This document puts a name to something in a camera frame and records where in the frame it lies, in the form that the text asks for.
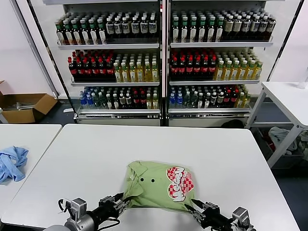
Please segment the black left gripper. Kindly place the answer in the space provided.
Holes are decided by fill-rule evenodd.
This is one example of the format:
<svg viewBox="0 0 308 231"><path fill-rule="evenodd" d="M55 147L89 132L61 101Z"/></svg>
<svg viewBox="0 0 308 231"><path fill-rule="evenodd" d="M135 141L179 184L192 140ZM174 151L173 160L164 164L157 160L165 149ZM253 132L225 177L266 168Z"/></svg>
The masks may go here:
<svg viewBox="0 0 308 231"><path fill-rule="evenodd" d="M131 197L123 198L124 193L106 196L99 200L99 205L92 211L94 223L103 223L108 218L118 218L129 206Z"/></svg>

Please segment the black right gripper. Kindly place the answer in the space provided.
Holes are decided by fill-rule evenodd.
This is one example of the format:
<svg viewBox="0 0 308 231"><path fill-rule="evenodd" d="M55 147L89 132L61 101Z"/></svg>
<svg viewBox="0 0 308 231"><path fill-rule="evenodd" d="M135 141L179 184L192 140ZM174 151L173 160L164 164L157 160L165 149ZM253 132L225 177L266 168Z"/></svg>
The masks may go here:
<svg viewBox="0 0 308 231"><path fill-rule="evenodd" d="M211 227L212 229L231 229L231 220L220 214L220 208L211 202L202 202L200 200L192 199L192 202L197 205L204 212L200 213L198 210L190 205L185 205L197 223L201 224L203 229Z"/></svg>

